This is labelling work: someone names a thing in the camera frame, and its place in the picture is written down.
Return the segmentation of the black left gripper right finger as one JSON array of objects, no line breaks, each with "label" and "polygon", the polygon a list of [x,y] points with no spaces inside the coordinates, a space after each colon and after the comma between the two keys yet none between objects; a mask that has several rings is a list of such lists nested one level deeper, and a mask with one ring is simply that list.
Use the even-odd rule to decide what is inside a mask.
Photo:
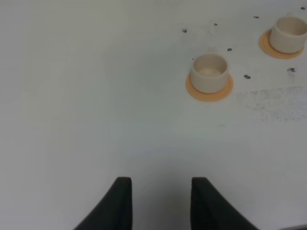
[{"label": "black left gripper right finger", "polygon": [[256,230],[205,177],[191,181],[190,224],[192,230]]}]

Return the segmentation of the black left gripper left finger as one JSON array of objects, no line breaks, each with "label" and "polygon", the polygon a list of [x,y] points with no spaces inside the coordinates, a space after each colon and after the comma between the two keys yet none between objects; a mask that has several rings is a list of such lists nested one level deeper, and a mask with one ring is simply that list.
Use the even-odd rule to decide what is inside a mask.
[{"label": "black left gripper left finger", "polygon": [[131,230],[132,180],[118,177],[77,230]]}]

